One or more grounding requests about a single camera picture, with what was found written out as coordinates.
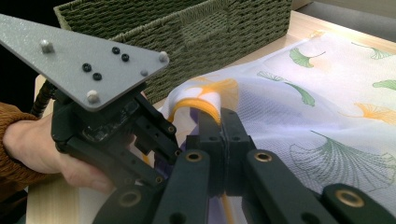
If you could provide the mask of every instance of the patterned cloth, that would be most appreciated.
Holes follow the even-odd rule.
[[[184,106],[218,123],[221,107],[236,111],[256,147],[275,152],[310,189],[345,183],[396,216],[396,55],[317,33],[183,83],[162,112],[172,121]],[[219,201],[229,223],[246,223],[240,202]]]

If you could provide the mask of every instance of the orange strip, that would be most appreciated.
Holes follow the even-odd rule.
[[[221,196],[221,201],[224,208],[225,217],[227,219],[228,224],[234,224],[233,222],[233,211],[230,205],[230,201],[228,200],[227,196],[223,194]]]
[[[181,108],[181,107],[193,107],[200,109],[202,111],[205,111],[207,114],[209,114],[215,122],[220,125],[220,114],[219,111],[209,102],[194,98],[194,99],[183,99],[175,105],[175,107],[172,110],[171,115],[169,116],[169,121],[173,122],[175,118],[175,113],[176,111]]]
[[[142,159],[143,159],[143,162],[145,162],[147,165],[149,165],[149,157],[148,156],[146,156],[145,154],[142,154]]]

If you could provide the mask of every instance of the brown sweater sleeve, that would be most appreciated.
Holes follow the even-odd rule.
[[[22,113],[14,105],[0,103],[0,202],[47,176],[13,160],[4,149],[3,136],[7,127],[23,119],[36,120],[36,117]]]

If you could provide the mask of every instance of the screw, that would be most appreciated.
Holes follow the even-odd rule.
[[[92,75],[92,78],[93,78],[93,80],[95,80],[95,81],[100,81],[100,80],[102,80],[102,75],[101,75],[100,73],[94,73],[94,74]]]
[[[140,75],[142,75],[142,77],[146,77],[149,74],[148,70],[143,69],[142,71],[140,71]]]
[[[84,72],[91,72],[92,67],[91,67],[90,64],[84,63],[84,64],[82,65],[82,70],[84,70]]]
[[[114,47],[111,51],[112,51],[114,54],[119,54],[119,53],[120,53],[120,49],[117,48],[117,47]]]
[[[87,92],[87,100],[90,104],[95,104],[99,102],[98,92],[95,90],[91,90]]]
[[[122,54],[121,58],[124,62],[128,62],[129,61],[129,55],[128,54]]]
[[[40,40],[40,47],[41,47],[41,50],[43,50],[43,53],[51,53],[54,51],[52,43],[50,43],[46,39]]]
[[[160,52],[160,62],[166,63],[169,60],[168,54],[165,51]]]

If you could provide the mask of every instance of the green wicker basket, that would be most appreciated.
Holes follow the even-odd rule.
[[[168,67],[145,89],[154,104],[285,35],[290,8],[291,0],[77,0],[55,13],[64,29],[166,51]]]

